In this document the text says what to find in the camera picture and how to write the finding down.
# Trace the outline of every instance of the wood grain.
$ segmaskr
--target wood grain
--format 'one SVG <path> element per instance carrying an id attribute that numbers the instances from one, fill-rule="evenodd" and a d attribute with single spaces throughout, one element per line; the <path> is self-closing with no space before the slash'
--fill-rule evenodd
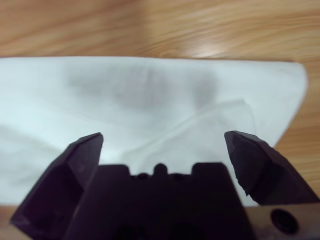
<path id="1" fill-rule="evenodd" d="M 319 0 L 0 0 L 0 33 L 2 57 L 303 63 L 309 90 L 277 149 L 320 195 Z"/>

